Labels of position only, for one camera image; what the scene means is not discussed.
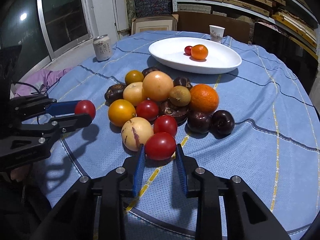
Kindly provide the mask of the person's left hand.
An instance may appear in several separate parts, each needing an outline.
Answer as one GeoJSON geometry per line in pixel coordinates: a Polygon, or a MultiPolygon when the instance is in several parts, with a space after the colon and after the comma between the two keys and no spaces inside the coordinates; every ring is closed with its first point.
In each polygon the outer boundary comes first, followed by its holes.
{"type": "Polygon", "coordinates": [[[32,169],[31,164],[15,168],[14,170],[11,171],[10,178],[11,180],[17,181],[17,182],[23,181],[24,179],[30,176],[31,169],[32,169]]]}

